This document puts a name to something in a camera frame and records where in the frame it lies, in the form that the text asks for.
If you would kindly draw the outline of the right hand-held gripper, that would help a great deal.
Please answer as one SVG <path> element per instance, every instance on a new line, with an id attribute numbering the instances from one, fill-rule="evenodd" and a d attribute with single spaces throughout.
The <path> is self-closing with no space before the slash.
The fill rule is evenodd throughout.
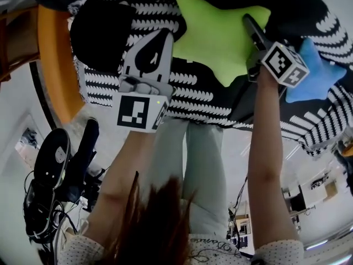
<path id="1" fill-rule="evenodd" d="M 243 16 L 245 29 L 255 50 L 247 60 L 248 80 L 256 82 L 261 66 L 264 66 L 280 85 L 295 88 L 309 74 L 309 68 L 301 56 L 289 47 L 270 42 L 264 31 L 250 14 Z"/>

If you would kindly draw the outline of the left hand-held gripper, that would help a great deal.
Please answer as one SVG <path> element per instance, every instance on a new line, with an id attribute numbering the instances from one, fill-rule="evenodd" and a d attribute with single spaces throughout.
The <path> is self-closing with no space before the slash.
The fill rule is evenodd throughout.
<path id="1" fill-rule="evenodd" d="M 174 93 L 168 84 L 173 44 L 173 34 L 163 28 L 129 49 L 122 69 L 125 76 L 119 78 L 119 90 L 113 95 L 116 126 L 143 133 L 157 131 Z"/>

